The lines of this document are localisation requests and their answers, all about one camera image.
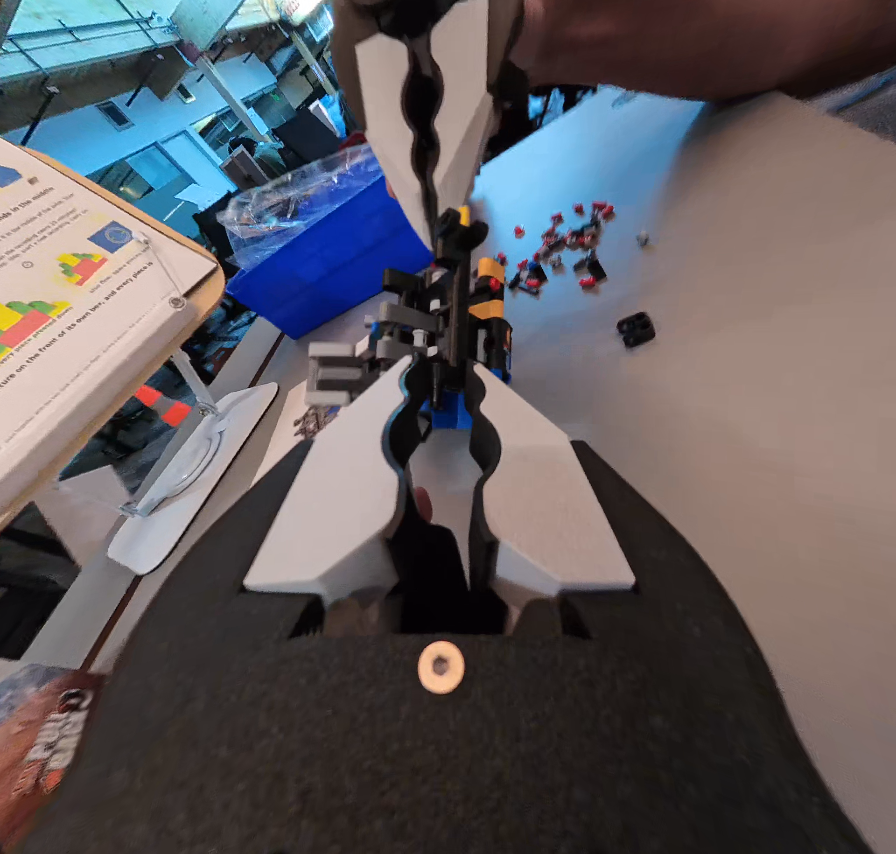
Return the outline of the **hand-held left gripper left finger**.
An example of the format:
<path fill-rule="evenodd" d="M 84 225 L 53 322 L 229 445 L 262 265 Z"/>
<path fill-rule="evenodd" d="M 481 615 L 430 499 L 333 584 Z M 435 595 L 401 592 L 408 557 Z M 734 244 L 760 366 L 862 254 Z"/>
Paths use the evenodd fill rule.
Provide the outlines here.
<path fill-rule="evenodd" d="M 305 594 L 325 608 L 398 582 L 388 542 L 404 517 L 405 468 L 389 433 L 410 404 L 409 372 L 419 355 L 398 359 L 363 392 L 362 367 L 348 354 L 311 354 L 305 400 L 335 408 L 310 440 L 243 586 L 259 593 Z"/>

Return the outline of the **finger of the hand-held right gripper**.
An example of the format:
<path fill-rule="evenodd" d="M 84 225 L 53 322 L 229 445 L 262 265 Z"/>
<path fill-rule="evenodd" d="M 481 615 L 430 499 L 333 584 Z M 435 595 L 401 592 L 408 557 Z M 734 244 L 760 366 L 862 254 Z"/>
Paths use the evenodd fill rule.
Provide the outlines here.
<path fill-rule="evenodd" d="M 440 144 L 440 70 L 431 31 L 393 38 L 383 32 L 356 45 L 365 135 L 411 228 L 434 246 L 438 194 L 434 174 Z"/>
<path fill-rule="evenodd" d="M 428 28 L 437 105 L 429 131 L 435 154 L 424 157 L 423 210 L 461 208 L 474 186 L 494 118 L 488 90 L 489 0 L 420 0 Z"/>

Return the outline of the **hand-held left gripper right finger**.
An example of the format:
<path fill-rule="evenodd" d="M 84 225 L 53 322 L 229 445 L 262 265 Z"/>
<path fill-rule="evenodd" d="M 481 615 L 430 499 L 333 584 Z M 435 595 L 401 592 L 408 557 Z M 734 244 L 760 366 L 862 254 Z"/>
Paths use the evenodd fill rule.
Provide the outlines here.
<path fill-rule="evenodd" d="M 469 585 L 523 610 L 636 585 L 574 441 L 478 363 L 468 365 L 469 452 L 480 477 L 469 521 Z"/>

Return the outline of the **partly built lego model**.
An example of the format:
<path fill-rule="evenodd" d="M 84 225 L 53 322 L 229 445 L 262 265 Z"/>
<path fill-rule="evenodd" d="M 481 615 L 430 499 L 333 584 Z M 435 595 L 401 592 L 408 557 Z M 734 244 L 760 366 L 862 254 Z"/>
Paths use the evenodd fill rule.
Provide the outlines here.
<path fill-rule="evenodd" d="M 366 337 L 356 345 L 313 343 L 308 349 L 305 405 L 308 414 L 334 415 L 347 407 L 401 358 L 427 365 L 421 416 L 437 429 L 472 427 L 465 404 L 467 370 L 485 367 L 510 381 L 511 326 L 504 315 L 505 259 L 473 252 L 487 224 L 468 206 L 448 209 L 435 226 L 434 262 L 423 273 L 387 269 L 383 290 L 397 297 L 368 316 Z"/>

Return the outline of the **person's right forearm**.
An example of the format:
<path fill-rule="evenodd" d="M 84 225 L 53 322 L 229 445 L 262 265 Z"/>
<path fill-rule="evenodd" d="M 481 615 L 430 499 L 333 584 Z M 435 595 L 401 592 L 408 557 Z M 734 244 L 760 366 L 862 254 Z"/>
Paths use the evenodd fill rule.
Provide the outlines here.
<path fill-rule="evenodd" d="M 895 0 L 524 0 L 534 85 L 697 100 L 797 98 L 894 65 Z"/>

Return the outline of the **black lego connector piece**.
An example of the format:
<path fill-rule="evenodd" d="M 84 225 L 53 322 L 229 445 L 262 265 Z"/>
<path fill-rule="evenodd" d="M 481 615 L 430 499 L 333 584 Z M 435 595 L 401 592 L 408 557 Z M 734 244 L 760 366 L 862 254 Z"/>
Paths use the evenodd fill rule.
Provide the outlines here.
<path fill-rule="evenodd" d="M 644 311 L 628 315 L 616 323 L 616 330 L 627 350 L 633 350 L 656 338 L 655 325 Z"/>

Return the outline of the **pile of small lego pieces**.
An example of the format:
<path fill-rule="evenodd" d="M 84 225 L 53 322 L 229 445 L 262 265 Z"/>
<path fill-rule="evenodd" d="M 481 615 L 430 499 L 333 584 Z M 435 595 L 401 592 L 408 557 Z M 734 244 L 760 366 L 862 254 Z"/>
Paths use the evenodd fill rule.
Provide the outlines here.
<path fill-rule="evenodd" d="M 537 297 L 554 277 L 570 270 L 583 290 L 596 288 L 607 278 L 598 256 L 598 246 L 616 210 L 612 203 L 595 200 L 589 210 L 583 202 L 573 205 L 573 219 L 567 223 L 560 211 L 552 214 L 532 257 L 517 266 L 506 288 Z"/>

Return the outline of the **white paper with printed figure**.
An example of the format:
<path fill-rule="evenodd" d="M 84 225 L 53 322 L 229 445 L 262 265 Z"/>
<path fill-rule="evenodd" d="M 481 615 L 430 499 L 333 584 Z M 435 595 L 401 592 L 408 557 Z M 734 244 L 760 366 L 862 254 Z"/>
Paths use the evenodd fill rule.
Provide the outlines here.
<path fill-rule="evenodd" d="M 288 392 L 250 488 L 296 445 L 314 438 L 337 417 L 342 407 L 335 403 L 308 401 L 307 386 L 307 382 L 302 381 Z"/>

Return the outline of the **clear plastic bag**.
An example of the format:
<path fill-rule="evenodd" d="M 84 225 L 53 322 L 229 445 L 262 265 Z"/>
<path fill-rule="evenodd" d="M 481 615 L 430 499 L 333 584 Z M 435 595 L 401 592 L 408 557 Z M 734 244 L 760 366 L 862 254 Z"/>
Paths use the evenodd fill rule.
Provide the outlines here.
<path fill-rule="evenodd" d="M 240 270 L 259 266 L 294 238 L 385 181 L 366 143 L 330 154 L 235 195 L 218 213 Z"/>

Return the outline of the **white clear board stand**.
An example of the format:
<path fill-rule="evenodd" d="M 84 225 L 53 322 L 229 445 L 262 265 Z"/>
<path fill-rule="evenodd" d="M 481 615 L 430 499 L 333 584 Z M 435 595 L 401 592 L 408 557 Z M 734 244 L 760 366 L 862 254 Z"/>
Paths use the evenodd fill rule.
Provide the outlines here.
<path fill-rule="evenodd" d="M 35 496 L 39 512 L 79 567 L 101 553 L 137 576 L 160 567 L 279 391 L 269 383 L 216 399 L 182 350 L 173 361 L 196 397 L 201 420 L 144 493 L 126 501 L 114 471 L 103 468 L 56 480 Z"/>

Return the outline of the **blue plastic bin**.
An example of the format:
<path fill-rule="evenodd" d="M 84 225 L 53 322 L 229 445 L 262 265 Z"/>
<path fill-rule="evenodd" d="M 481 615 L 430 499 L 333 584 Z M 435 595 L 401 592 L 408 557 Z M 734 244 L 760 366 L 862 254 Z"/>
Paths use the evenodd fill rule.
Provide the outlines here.
<path fill-rule="evenodd" d="M 293 340 L 382 290 L 384 272 L 420 273 L 432 255 L 380 178 L 227 284 L 233 300 Z"/>

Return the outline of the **red grey striped object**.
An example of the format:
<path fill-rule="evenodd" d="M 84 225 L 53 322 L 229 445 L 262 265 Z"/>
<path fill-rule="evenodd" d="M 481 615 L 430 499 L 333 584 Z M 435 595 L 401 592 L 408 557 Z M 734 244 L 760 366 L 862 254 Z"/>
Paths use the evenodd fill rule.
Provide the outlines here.
<path fill-rule="evenodd" d="M 134 392 L 133 397 L 142 406 L 155 412 L 161 421 L 169 427 L 179 427 L 190 417 L 193 411 L 193 407 L 184 401 L 168 397 L 158 389 L 148 385 L 139 387 Z"/>

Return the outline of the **instruction sheet on wooden board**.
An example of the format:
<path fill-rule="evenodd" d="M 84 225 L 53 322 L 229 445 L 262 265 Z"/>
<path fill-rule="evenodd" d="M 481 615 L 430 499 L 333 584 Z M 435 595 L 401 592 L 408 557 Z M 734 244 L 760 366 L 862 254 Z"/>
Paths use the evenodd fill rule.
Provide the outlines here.
<path fill-rule="evenodd" d="M 89 179 L 2 140 L 2 521 L 221 300 L 218 261 Z"/>

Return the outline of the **brown printed cardboard box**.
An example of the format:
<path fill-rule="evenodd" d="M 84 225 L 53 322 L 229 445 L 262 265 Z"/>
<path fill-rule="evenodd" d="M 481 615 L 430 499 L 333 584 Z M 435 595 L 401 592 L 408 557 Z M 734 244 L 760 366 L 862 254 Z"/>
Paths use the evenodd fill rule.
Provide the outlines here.
<path fill-rule="evenodd" d="M 105 678 L 13 664 L 1 682 L 1 850 L 13 852 L 69 771 Z"/>

